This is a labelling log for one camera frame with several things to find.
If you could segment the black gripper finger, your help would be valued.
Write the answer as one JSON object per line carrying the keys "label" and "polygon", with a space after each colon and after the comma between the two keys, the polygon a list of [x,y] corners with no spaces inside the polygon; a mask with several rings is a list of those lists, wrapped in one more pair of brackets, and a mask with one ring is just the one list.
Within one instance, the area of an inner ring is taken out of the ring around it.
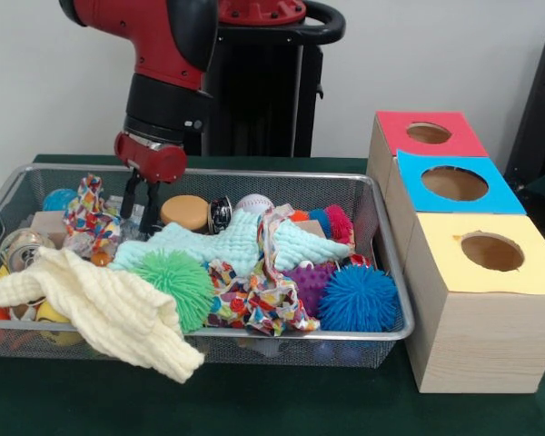
{"label": "black gripper finger", "polygon": [[158,193],[160,183],[147,183],[147,205],[144,207],[144,214],[140,222],[141,233],[153,233],[158,221]]}
{"label": "black gripper finger", "polygon": [[124,220],[128,220],[132,216],[135,200],[135,191],[139,183],[140,174],[132,173],[131,177],[126,183],[124,189],[124,197],[120,209],[120,216]]}

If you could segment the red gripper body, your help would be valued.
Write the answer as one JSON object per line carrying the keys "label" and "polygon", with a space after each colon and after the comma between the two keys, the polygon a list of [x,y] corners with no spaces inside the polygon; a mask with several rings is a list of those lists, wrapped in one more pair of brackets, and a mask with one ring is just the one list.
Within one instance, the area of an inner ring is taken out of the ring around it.
{"label": "red gripper body", "polygon": [[135,169],[149,183],[173,183],[187,167],[181,146],[154,143],[134,134],[119,133],[114,141],[116,157]]}

